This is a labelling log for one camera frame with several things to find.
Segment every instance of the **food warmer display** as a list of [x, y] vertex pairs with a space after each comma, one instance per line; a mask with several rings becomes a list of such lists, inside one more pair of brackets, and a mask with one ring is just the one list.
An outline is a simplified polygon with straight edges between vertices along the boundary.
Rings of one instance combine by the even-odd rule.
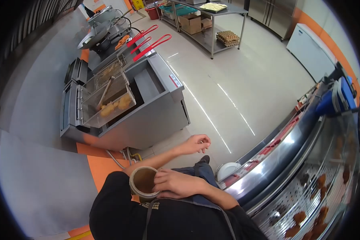
[[355, 194], [360, 173], [358, 114], [316, 113], [321, 82], [282, 127], [218, 182], [269, 239], [326, 239]]

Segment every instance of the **man's arm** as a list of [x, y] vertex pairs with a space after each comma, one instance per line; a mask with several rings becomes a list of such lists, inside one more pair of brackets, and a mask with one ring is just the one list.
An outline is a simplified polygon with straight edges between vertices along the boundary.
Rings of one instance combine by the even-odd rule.
[[229, 210], [239, 205], [236, 199], [229, 193], [226, 193], [207, 182], [205, 183], [206, 185], [201, 189], [200, 194], [212, 203], [221, 207], [223, 210]]
[[229, 210], [239, 205], [230, 194], [212, 186], [204, 179], [171, 169], [160, 169], [155, 175], [154, 183], [154, 191], [163, 191], [158, 198], [181, 199], [201, 194], [224, 210]]
[[144, 161], [135, 163], [123, 170], [128, 176], [131, 175], [133, 170], [138, 167], [149, 166], [153, 168], [160, 168], [172, 159], [184, 155], [192, 154], [195, 152], [205, 153], [205, 149], [211, 145], [211, 140], [205, 134], [193, 135], [182, 144], [170, 149], [169, 151], [163, 152], [162, 154], [156, 155]]

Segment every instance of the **chest freezer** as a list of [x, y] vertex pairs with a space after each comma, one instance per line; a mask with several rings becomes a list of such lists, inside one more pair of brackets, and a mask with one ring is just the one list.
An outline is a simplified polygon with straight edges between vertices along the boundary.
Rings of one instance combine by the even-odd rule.
[[309, 72], [315, 82], [335, 70], [337, 59], [325, 43], [307, 25], [298, 23], [287, 49]]

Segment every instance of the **stainless steel counter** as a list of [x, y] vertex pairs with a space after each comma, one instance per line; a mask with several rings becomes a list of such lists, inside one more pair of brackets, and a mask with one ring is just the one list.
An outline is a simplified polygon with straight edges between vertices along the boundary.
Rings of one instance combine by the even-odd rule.
[[229, 49], [229, 48], [232, 48], [232, 47], [236, 46], [236, 45], [234, 45], [234, 46], [226, 47], [222, 42], [217, 41], [216, 36], [215, 36], [216, 32], [219, 32], [219, 31], [222, 31], [222, 30], [217, 29], [215, 27], [215, 17], [222, 16], [222, 15], [228, 15], [228, 14], [242, 13], [243, 16], [244, 16], [243, 26], [241, 28], [240, 41], [239, 41], [239, 44], [237, 45], [238, 49], [240, 49], [241, 41], [243, 39], [245, 18], [246, 18], [246, 15], [248, 13], [247, 10], [241, 9], [241, 8], [239, 8], [239, 7], [237, 7], [237, 6], [233, 5], [233, 4], [230, 4], [230, 3], [226, 2], [226, 1], [217, 1], [217, 2], [215, 2], [215, 3], [221, 3], [221, 4], [227, 5], [226, 9], [221, 10], [220, 12], [217, 12], [217, 13], [210, 12], [210, 11], [207, 11], [207, 10], [204, 10], [204, 9], [200, 8], [200, 6], [203, 5], [204, 3], [192, 5], [192, 4], [187, 3], [185, 0], [173, 0], [171, 2], [172, 2], [172, 8], [173, 9], [175, 9], [175, 3], [179, 3], [179, 4], [184, 5], [184, 6], [195, 8], [195, 9], [199, 10], [200, 12], [202, 12], [202, 13], [204, 13], [206, 15], [209, 15], [211, 17], [211, 19], [212, 19], [212, 27], [211, 28], [207, 28], [202, 32], [195, 33], [195, 34], [191, 35], [191, 34], [187, 33], [186, 31], [184, 31], [180, 27], [176, 11], [173, 11], [175, 13], [175, 20], [171, 20], [171, 19], [169, 19], [168, 17], [166, 17], [164, 15], [161, 16], [161, 20], [164, 20], [164, 21], [170, 23], [171, 25], [175, 26], [177, 28], [178, 32], [183, 32], [185, 35], [187, 35], [187, 36], [191, 37], [193, 40], [195, 40], [203, 48], [208, 50], [211, 53], [211, 59], [213, 59], [214, 53], [218, 53], [220, 51], [223, 51], [223, 50], [226, 50], [226, 49]]

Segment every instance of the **orange cloth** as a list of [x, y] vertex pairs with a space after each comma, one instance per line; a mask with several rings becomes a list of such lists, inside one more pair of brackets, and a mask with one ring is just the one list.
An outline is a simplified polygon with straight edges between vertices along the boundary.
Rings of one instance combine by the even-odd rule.
[[117, 46], [115, 47], [115, 51], [120, 48], [123, 44], [125, 44], [125, 41], [127, 41], [127, 39], [129, 39], [129, 35], [125, 35], [122, 39], [120, 39], [119, 43], [117, 44]]

